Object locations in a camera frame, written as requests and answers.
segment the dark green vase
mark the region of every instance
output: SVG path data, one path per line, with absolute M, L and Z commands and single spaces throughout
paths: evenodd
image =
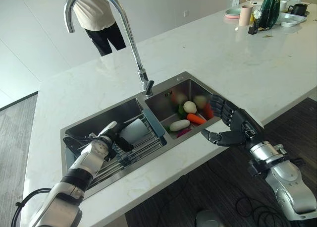
M 261 6 L 262 16 L 259 21 L 259 30 L 268 30 L 276 23 L 279 15 L 281 0 L 264 0 Z

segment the robotic hand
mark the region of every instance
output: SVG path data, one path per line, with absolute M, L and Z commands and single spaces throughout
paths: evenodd
M 283 146 L 273 147 L 266 141 L 264 128 L 232 102 L 213 95 L 210 104 L 213 114 L 220 117 L 231 131 L 212 133 L 203 130 L 205 138 L 219 146 L 245 145 L 245 149 L 254 157 L 249 162 L 249 173 L 252 176 L 264 174 L 288 220 L 317 218 L 315 196 L 304 184 L 297 166 L 285 155 Z
M 93 139 L 62 180 L 51 189 L 42 207 L 32 218 L 30 227 L 78 226 L 82 217 L 78 206 L 84 193 L 104 160 L 108 160 L 114 141 L 121 142 L 118 133 L 124 127 L 113 121 Z

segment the kitchen sink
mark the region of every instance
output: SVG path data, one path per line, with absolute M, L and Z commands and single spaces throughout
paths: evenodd
M 116 157 L 104 162 L 86 191 L 85 198 L 220 120 L 213 117 L 209 105 L 211 95 L 218 93 L 188 72 L 154 86 L 152 91 L 153 95 L 150 97 L 142 93 L 136 94 L 61 130 L 62 170 L 65 174 L 81 150 L 88 145 L 74 137 L 99 134 L 112 121 L 125 123 L 137 118 L 148 129 L 148 133 L 133 144 L 134 149 L 130 152 L 124 152 L 114 144 L 112 148 L 117 153 Z M 187 100 L 197 104 L 196 115 L 206 122 L 201 125 L 191 123 L 188 127 L 190 131 L 184 134 L 171 132 L 169 126 L 173 122 L 185 119 L 184 113 L 179 112 L 179 109 Z

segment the plate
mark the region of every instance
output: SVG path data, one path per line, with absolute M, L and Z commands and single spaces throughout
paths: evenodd
M 285 27 L 292 27 L 305 20 L 306 20 L 306 17 L 304 16 L 282 12 L 279 14 L 276 24 L 285 26 Z
M 226 12 L 224 13 L 224 16 L 229 19 L 238 19 L 240 18 L 240 12 L 241 12 L 240 8 L 233 8 L 233 9 L 226 10 Z

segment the black pants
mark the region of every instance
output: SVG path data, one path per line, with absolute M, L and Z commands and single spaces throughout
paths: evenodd
M 116 22 L 110 27 L 105 28 L 103 30 L 86 30 L 86 32 L 88 36 L 91 38 L 91 40 L 94 42 L 101 56 L 105 56 L 107 54 L 112 53 L 109 41 L 117 50 L 126 47 L 120 29 Z

